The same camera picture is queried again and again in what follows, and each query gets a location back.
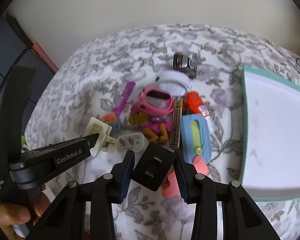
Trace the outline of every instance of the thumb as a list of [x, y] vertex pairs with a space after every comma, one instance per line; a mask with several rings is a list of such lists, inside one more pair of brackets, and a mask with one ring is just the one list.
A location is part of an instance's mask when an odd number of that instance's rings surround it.
[[2, 229], [10, 225], [24, 224], [30, 218], [30, 212], [27, 208], [7, 202], [0, 203], [0, 227]]

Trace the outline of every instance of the purple stick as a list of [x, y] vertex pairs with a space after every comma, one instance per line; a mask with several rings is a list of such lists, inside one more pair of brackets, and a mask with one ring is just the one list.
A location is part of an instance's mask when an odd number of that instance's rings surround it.
[[117, 116], [119, 116], [122, 113], [125, 105], [127, 104], [128, 98], [131, 95], [135, 85], [136, 85], [136, 83], [134, 81], [129, 81], [127, 83], [126, 87], [124, 88], [120, 98], [117, 100], [117, 102], [115, 104], [115, 107], [113, 109], [113, 112]]

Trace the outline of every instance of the fingernail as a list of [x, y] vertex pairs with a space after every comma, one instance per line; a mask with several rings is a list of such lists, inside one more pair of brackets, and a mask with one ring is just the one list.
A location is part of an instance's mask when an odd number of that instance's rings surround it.
[[18, 210], [18, 215], [20, 219], [29, 221], [30, 219], [30, 212], [26, 208], [20, 208]]

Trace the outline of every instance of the bed sheet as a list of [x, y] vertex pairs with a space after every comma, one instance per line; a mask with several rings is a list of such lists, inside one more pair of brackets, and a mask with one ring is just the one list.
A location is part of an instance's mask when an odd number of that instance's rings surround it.
[[[122, 131], [140, 131], [128, 123], [129, 109], [142, 88], [155, 82], [160, 71], [172, 68], [176, 52], [198, 63], [193, 90], [206, 102], [216, 131], [211, 135], [209, 177], [229, 183], [238, 179], [242, 159], [243, 94], [240, 81], [245, 64], [265, 69], [300, 86], [300, 68], [292, 52], [266, 39], [237, 30], [207, 25], [156, 25], [122, 31], [79, 48], [55, 74], [41, 96], [26, 128], [26, 140], [35, 149], [82, 135], [90, 117], [111, 111], [128, 81], [136, 87], [120, 116]], [[136, 154], [136, 162], [141, 154]], [[123, 155], [102, 153], [89, 157], [48, 183], [57, 195], [71, 180], [94, 181], [109, 172]], [[274, 173], [280, 167], [274, 165]], [[258, 203], [281, 239], [300, 234], [300, 199]], [[90, 205], [85, 229], [90, 231]], [[113, 205], [117, 239], [190, 239], [194, 205], [180, 196], [164, 199], [131, 181], [122, 204]], [[222, 212], [218, 205], [218, 239], [222, 239]]]

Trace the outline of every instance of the brown toy dog leg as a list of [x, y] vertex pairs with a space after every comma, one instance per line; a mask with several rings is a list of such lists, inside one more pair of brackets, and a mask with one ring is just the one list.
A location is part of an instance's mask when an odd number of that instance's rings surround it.
[[168, 137], [168, 132], [167, 132], [167, 129], [166, 129], [166, 125], [164, 123], [160, 124], [159, 129], [160, 129], [160, 132], [161, 132], [161, 136], [160, 136], [159, 141], [161, 143], [168, 141], [169, 137]]
[[150, 138], [150, 141], [151, 141], [151, 142], [156, 142], [156, 141], [159, 139], [159, 136], [157, 136], [155, 133], [153, 133], [153, 132], [150, 130], [150, 128], [144, 128], [144, 129], [143, 129], [143, 134], [144, 134], [144, 135], [147, 135], [147, 136], [149, 136], [149, 137], [151, 137], [151, 138]]

